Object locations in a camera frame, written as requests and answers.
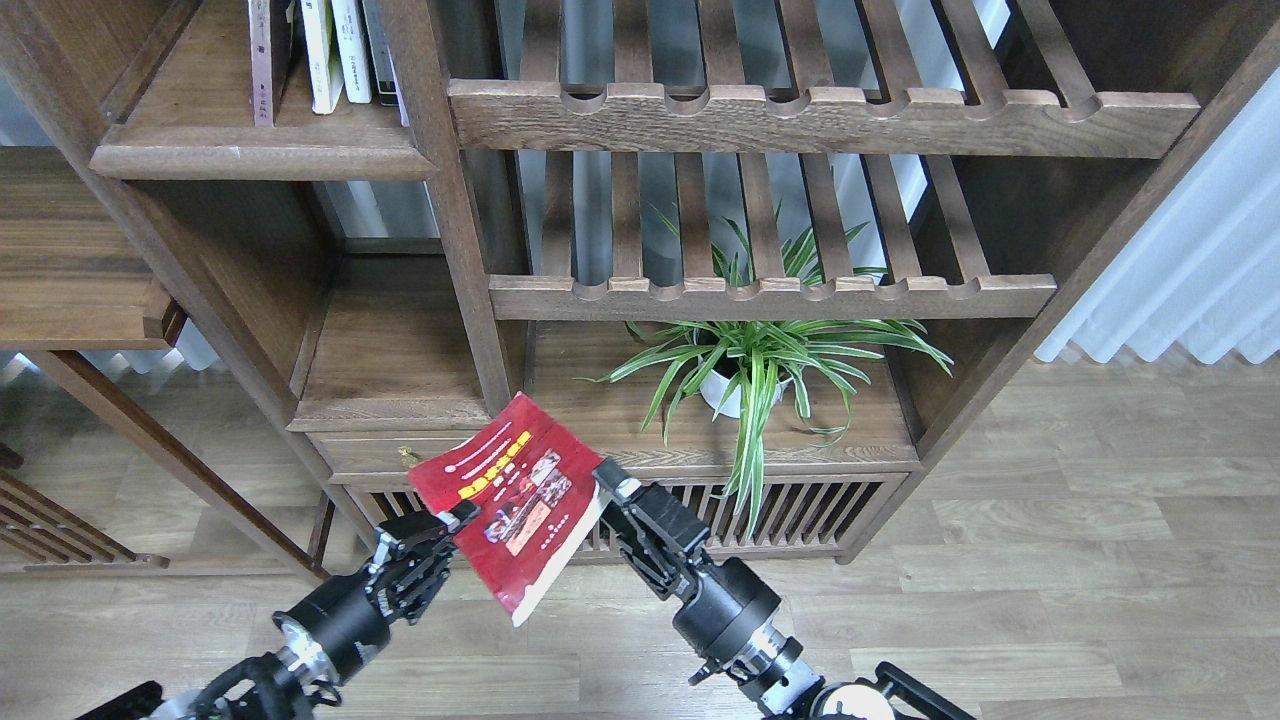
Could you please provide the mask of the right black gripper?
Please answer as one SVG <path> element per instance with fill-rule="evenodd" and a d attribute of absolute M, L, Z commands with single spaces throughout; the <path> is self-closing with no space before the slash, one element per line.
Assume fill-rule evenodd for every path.
<path fill-rule="evenodd" d="M 643 484 L 613 459 L 593 470 L 602 520 L 622 557 L 662 600 L 680 597 L 678 634 L 705 671 L 765 671 L 783 650 L 772 626 L 780 597 L 739 559 L 714 562 L 710 528 L 666 487 Z"/>

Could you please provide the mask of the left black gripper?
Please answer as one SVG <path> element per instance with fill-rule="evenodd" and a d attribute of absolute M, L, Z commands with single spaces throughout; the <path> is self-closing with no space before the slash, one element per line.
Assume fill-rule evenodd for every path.
<path fill-rule="evenodd" d="M 457 534 L 479 514 L 465 500 L 451 511 L 422 510 L 379 524 L 376 571 L 333 577 L 292 609 L 273 614 L 284 637 L 278 659 L 303 687 L 344 685 L 390 643 L 394 623 L 419 621 L 451 575 L 449 556 L 402 557 L 454 553 Z"/>

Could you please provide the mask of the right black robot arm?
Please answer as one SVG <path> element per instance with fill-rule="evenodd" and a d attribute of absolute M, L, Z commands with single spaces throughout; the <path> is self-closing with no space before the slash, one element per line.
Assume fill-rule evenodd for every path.
<path fill-rule="evenodd" d="M 724 674 L 765 719 L 970 716 L 888 662 L 872 679 L 828 683 L 801 659 L 803 646 L 774 626 L 780 596 L 741 559 L 709 556 L 710 529 L 700 518 L 612 459 L 593 475 L 609 497 L 603 519 L 622 556 L 659 598 L 682 603 L 673 626 L 704 661 L 690 684 Z"/>

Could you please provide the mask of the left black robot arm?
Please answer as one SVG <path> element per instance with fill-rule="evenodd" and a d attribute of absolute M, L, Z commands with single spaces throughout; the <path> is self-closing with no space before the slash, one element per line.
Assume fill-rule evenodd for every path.
<path fill-rule="evenodd" d="M 284 637 L 275 652 L 244 659 L 205 688 L 163 698 L 145 682 L 90 710 L 87 719 L 311 719 L 339 706 L 339 687 L 390 642 L 390 626 L 415 624 L 449 577 L 461 529 L 479 509 L 470 501 L 417 511 L 378 527 L 378 546 L 360 570 L 332 577 L 273 616 Z"/>

